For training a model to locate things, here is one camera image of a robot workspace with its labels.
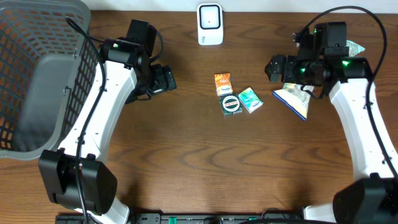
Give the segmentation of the white snack bag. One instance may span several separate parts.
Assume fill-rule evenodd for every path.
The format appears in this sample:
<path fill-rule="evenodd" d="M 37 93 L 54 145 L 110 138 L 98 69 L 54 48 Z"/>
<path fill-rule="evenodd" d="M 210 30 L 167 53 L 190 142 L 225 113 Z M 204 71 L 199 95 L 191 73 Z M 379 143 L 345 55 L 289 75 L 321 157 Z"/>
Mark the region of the white snack bag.
<path fill-rule="evenodd" d="M 313 86 L 303 86 L 295 83 L 284 83 L 282 89 L 275 90 L 272 94 L 289 109 L 291 109 L 301 120 L 305 121 L 308 114 L 308 106 L 311 99 L 309 93 Z"/>

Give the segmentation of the teal Kleenex tissue pack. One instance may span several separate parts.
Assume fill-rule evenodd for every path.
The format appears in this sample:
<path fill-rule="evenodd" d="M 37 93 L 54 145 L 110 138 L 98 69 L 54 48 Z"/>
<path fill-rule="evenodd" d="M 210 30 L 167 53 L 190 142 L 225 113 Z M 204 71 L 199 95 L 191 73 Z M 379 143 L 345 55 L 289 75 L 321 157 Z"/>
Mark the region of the teal Kleenex tissue pack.
<path fill-rule="evenodd" d="M 256 111 L 264 104 L 251 87 L 239 93 L 238 98 L 249 113 Z"/>

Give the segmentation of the orange Kleenex tissue pack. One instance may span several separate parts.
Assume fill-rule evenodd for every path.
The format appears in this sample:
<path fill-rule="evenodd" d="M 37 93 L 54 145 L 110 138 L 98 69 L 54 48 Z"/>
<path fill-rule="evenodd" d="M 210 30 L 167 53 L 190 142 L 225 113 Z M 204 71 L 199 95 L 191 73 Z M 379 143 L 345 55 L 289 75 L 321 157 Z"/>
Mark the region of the orange Kleenex tissue pack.
<path fill-rule="evenodd" d="M 218 97 L 230 95 L 233 93 L 231 84 L 231 75 L 229 73 L 215 74 L 216 94 Z"/>

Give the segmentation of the green Zam-Buk box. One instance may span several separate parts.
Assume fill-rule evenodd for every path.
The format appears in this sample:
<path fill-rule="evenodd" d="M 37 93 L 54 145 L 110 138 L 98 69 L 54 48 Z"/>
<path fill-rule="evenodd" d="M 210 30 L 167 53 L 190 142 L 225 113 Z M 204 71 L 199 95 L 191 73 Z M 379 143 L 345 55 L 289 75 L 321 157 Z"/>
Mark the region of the green Zam-Buk box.
<path fill-rule="evenodd" d="M 231 116 L 243 112 L 242 104 L 238 95 L 235 93 L 220 97 L 219 102 L 224 116 Z"/>

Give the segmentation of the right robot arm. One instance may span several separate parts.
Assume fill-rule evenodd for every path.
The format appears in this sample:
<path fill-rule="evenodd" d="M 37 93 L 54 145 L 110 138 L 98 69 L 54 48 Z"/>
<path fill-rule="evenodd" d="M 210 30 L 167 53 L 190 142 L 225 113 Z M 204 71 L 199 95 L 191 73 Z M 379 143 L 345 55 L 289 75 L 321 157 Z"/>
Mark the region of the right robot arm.
<path fill-rule="evenodd" d="M 376 100 L 372 71 L 349 56 L 346 23 L 327 22 L 296 35 L 298 55 L 274 55 L 265 67 L 272 82 L 320 86 L 340 117 L 353 163 L 354 182 L 331 203 L 303 209 L 306 220 L 397 223 L 397 152 Z"/>

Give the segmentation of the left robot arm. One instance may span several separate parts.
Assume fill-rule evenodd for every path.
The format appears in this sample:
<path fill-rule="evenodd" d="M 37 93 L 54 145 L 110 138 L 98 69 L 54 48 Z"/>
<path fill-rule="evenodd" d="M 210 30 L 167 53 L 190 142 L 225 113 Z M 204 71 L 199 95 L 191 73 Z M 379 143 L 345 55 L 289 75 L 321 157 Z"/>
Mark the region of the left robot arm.
<path fill-rule="evenodd" d="M 129 207 L 116 197 L 117 178 L 106 167 L 109 142 L 124 105 L 177 87 L 172 69 L 153 53 L 160 39 L 154 26 L 132 20 L 124 37 L 95 48 L 95 80 L 76 123 L 57 150 L 39 157 L 49 200 L 79 211 L 81 223 L 129 221 Z"/>

